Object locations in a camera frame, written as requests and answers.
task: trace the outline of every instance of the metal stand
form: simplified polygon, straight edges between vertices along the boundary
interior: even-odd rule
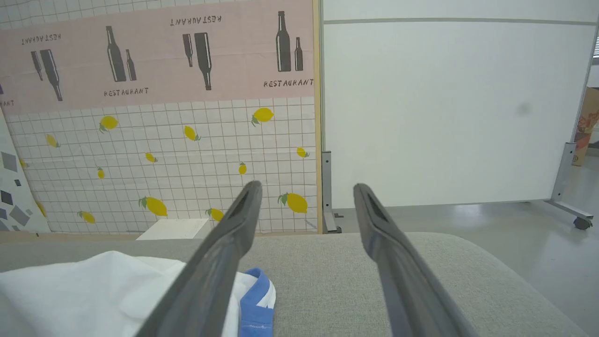
[[[322,215],[324,232],[341,233],[341,227],[335,225],[331,192],[331,151],[322,152]]]
[[[545,200],[545,202],[572,215],[575,215],[576,219],[574,220],[574,226],[578,229],[586,230],[587,228],[593,226],[593,215],[561,201],[575,150],[576,143],[565,144],[562,160],[559,164],[558,176],[555,179],[555,186],[553,186],[551,199]]]

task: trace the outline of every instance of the whiteboard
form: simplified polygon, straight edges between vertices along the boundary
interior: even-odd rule
[[[353,207],[357,182],[385,206],[550,198],[594,34],[507,22],[325,25],[332,205]]]

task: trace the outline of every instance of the gray sofa cushion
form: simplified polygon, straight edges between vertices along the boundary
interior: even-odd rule
[[[526,281],[475,244],[407,233],[481,336],[586,336]],[[198,240],[0,245],[0,271],[72,262],[115,250],[187,261]],[[277,289],[278,336],[384,336],[391,329],[379,274],[358,234],[257,237],[240,271],[260,267]]]

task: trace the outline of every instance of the black bottle illustration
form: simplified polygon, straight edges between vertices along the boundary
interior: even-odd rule
[[[304,71],[304,52],[301,51],[300,38],[295,38],[295,71]]]
[[[41,62],[44,64],[44,69],[46,70],[46,76],[48,78],[48,82],[54,88],[54,92],[56,93],[56,98],[58,101],[62,101],[62,93],[60,92],[60,78],[58,77],[58,70],[56,69],[56,63],[54,62],[54,56],[52,55],[52,51],[50,49],[40,50]]]
[[[125,75],[125,65],[123,63],[123,58],[120,55],[120,49],[114,41],[112,26],[106,26],[106,35],[108,36],[108,61],[110,63],[110,69],[112,70],[114,81],[127,81],[127,76]]]
[[[212,90],[212,81],[210,79],[212,59],[210,58],[208,33],[195,33],[193,37],[195,38],[196,54],[198,54],[198,67],[204,75],[204,84],[206,84],[206,90]]]
[[[183,34],[183,46],[185,47],[185,55],[187,56],[187,61],[189,62],[189,66],[193,67],[193,46],[191,45],[191,34]]]
[[[277,32],[277,68],[279,71],[291,71],[291,43],[285,27],[285,12],[279,12],[279,31]]]
[[[129,54],[129,49],[125,49],[125,52],[127,53],[127,70],[129,71],[129,80],[135,81],[135,80],[137,80],[137,75],[135,73],[135,64],[133,63],[133,60],[131,59],[131,54]]]
[[[40,81],[43,81],[44,78],[41,76],[40,59],[38,59],[36,51],[31,52],[31,58],[34,60],[35,71],[38,72],[38,75],[40,76]]]

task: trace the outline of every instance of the cardboard box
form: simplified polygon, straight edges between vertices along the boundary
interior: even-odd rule
[[[586,150],[589,147],[593,127],[599,119],[599,90],[587,88],[585,98],[582,101],[582,111],[578,120],[578,128],[574,141],[576,152],[572,165],[582,166],[585,160]]]

